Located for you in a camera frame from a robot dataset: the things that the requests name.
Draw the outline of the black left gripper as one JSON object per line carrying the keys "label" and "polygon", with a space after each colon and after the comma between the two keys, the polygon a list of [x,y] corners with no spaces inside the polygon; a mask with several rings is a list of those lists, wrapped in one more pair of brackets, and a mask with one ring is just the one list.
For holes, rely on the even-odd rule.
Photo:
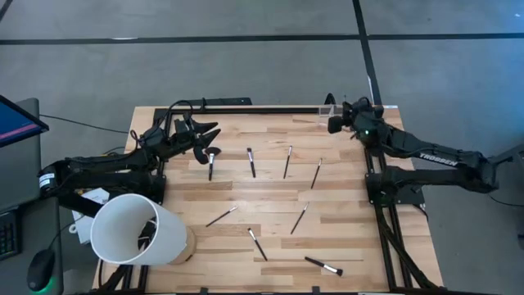
{"label": "black left gripper", "polygon": [[193,130],[197,134],[202,135],[199,137],[190,137],[189,139],[178,139],[177,142],[174,143],[169,149],[168,158],[175,157],[179,154],[184,154],[188,150],[192,149],[194,157],[197,159],[197,161],[200,164],[207,164],[209,162],[209,158],[205,154],[204,149],[209,147],[221,132],[221,129],[212,130],[217,125],[217,122],[198,123],[193,121]]}

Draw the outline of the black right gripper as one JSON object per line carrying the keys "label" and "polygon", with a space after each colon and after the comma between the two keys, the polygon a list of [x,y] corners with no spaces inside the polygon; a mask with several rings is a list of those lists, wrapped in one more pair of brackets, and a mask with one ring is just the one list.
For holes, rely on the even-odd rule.
{"label": "black right gripper", "polygon": [[368,116],[371,114],[371,108],[349,108],[345,107],[342,112],[342,117],[333,116],[328,120],[329,126],[327,131],[330,134],[341,132],[342,126],[357,133],[358,136],[370,135],[370,120]]}

